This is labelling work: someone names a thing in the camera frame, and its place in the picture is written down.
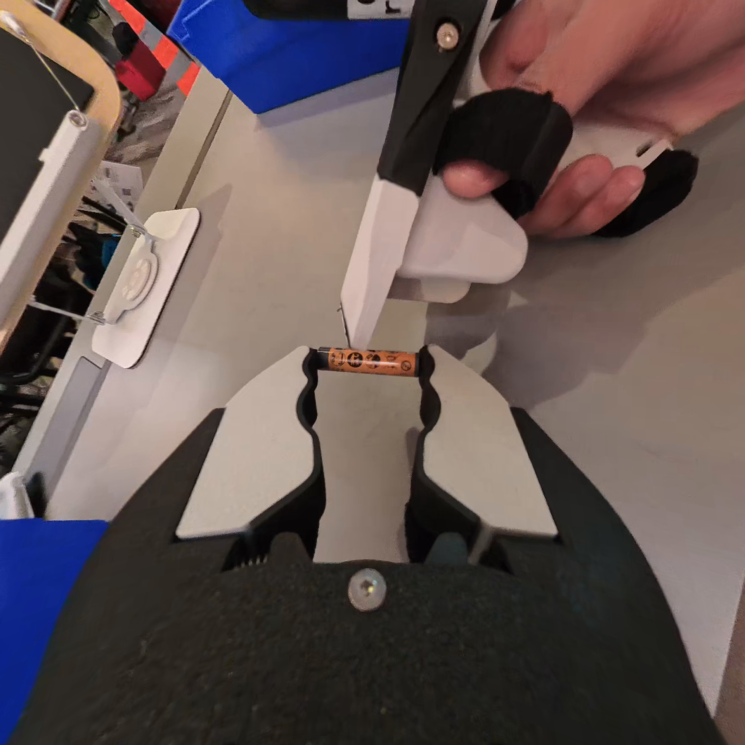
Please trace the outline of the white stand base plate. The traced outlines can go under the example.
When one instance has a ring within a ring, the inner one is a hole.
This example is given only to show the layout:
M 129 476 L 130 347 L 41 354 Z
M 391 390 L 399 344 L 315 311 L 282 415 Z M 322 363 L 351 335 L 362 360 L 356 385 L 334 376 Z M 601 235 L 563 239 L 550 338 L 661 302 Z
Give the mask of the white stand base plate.
M 92 350 L 123 369 L 144 356 L 201 224 L 197 208 L 158 211 L 144 222 L 92 336 Z

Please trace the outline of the red storage bin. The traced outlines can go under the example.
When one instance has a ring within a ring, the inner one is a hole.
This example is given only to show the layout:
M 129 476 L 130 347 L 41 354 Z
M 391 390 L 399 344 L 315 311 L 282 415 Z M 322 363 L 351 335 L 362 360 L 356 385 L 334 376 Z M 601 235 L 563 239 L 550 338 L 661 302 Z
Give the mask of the red storage bin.
M 114 70 L 117 81 L 141 102 L 153 98 L 166 72 L 153 51 L 141 40 L 135 43 L 128 56 L 117 61 Z

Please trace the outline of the white mounting bar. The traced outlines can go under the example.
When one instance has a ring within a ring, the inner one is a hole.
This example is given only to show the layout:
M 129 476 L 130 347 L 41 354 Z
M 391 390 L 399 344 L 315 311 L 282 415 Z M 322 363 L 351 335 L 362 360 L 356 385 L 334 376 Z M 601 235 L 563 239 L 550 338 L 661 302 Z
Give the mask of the white mounting bar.
M 96 120 L 71 109 L 40 152 L 40 172 L 2 239 L 2 322 L 30 282 L 33 266 L 50 242 L 55 226 L 66 217 L 68 202 L 74 194 L 86 190 L 97 172 L 105 139 Z

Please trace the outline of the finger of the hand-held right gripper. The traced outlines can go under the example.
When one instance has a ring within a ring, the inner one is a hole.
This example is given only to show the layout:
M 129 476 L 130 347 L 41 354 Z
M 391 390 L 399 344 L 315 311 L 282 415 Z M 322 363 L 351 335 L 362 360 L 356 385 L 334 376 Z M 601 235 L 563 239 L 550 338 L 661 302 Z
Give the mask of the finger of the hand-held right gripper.
M 400 185 L 373 179 L 340 292 L 347 343 L 367 349 L 405 255 L 419 197 Z

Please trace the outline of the person's right hand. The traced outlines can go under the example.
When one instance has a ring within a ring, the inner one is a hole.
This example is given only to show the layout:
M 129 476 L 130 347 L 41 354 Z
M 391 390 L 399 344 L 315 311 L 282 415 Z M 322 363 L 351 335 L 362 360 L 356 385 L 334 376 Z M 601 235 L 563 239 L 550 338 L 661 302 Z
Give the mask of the person's right hand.
M 744 99 L 743 1 L 526 1 L 480 52 L 490 89 L 544 94 L 573 118 L 628 126 L 673 144 Z M 476 199 L 507 176 L 476 161 L 448 165 L 446 188 Z M 529 236 L 589 236 L 641 193 L 645 173 L 591 154 L 554 173 L 519 222 Z

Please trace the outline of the orange battery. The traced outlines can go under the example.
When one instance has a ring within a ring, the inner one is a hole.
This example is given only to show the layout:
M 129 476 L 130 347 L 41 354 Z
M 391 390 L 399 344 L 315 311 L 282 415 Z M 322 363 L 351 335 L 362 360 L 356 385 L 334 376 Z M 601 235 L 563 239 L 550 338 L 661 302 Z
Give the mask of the orange battery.
M 414 378 L 419 372 L 415 352 L 322 347 L 314 359 L 318 369 L 340 373 Z

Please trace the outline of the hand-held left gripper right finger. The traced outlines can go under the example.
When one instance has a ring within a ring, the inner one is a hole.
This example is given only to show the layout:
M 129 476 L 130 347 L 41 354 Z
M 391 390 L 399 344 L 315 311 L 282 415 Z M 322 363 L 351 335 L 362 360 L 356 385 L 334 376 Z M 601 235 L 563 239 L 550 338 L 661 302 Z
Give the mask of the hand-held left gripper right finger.
M 409 509 L 428 535 L 558 534 L 507 400 L 438 346 L 420 351 L 420 419 Z

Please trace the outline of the printed paper sheets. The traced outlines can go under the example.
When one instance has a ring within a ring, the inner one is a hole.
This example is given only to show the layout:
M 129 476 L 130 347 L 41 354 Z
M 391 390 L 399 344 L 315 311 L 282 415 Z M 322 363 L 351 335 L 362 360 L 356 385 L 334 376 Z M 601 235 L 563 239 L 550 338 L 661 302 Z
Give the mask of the printed paper sheets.
M 127 208 L 135 211 L 144 191 L 144 177 L 140 166 L 104 160 L 99 165 L 96 178 L 107 181 Z

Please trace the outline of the blue storage bin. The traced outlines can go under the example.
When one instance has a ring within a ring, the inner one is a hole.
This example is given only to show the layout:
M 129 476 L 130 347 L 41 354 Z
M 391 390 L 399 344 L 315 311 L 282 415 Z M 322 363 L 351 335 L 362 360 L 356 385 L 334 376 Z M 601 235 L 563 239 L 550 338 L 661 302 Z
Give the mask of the blue storage bin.
M 107 527 L 102 520 L 1 521 L 1 743 L 23 712 L 61 609 Z
M 396 69 L 413 2 L 319 2 L 268 19 L 262 2 L 181 2 L 168 36 L 252 112 L 263 114 Z

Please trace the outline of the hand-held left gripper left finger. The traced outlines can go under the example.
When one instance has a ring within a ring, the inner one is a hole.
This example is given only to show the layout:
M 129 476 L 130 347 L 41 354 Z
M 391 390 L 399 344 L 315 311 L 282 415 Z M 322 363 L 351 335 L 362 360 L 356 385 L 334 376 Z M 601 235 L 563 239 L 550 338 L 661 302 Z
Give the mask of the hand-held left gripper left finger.
M 226 404 L 179 539 L 292 532 L 317 539 L 326 506 L 314 352 L 301 346 L 259 373 Z

